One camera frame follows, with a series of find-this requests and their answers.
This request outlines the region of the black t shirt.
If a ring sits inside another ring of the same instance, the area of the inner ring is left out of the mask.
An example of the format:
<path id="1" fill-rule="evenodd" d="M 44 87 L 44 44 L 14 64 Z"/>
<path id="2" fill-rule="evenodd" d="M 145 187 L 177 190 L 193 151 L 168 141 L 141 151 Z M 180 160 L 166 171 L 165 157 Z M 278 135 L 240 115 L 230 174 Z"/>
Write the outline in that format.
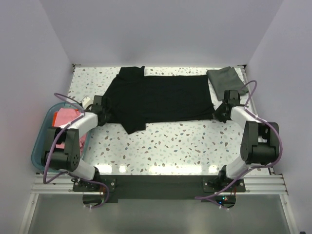
<path id="1" fill-rule="evenodd" d="M 144 67 L 122 67 L 103 95 L 110 123 L 128 134 L 147 123 L 213 119 L 215 111 L 208 78 L 145 76 Z"/>

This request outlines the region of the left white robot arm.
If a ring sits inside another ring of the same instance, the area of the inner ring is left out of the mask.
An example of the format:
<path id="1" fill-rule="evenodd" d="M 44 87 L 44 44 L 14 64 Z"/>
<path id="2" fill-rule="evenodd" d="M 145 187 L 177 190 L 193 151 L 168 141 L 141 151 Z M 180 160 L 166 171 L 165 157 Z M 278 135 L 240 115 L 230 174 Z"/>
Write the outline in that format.
<path id="1" fill-rule="evenodd" d="M 80 158 L 80 138 L 109 121 L 112 102 L 108 97 L 95 95 L 92 103 L 83 107 L 65 95 L 54 95 L 73 106 L 72 110 L 79 110 L 79 115 L 66 124 L 47 129 L 41 156 L 43 183 L 51 183 L 60 175 L 68 174 L 83 180 L 89 191 L 96 191 L 101 186 L 99 171 Z"/>

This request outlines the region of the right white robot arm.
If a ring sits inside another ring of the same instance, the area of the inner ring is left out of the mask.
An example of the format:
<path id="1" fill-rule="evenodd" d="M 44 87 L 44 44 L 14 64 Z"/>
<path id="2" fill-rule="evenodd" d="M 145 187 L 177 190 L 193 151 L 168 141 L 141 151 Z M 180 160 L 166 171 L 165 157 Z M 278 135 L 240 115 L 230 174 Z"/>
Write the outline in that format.
<path id="1" fill-rule="evenodd" d="M 227 192 L 234 186 L 234 180 L 241 179 L 249 171 L 271 166 L 282 151 L 279 126 L 267 122 L 250 112 L 240 103 L 240 94 L 226 90 L 221 105 L 214 112 L 214 118 L 226 123 L 236 122 L 243 129 L 239 156 L 218 172 L 215 183 L 220 190 Z"/>

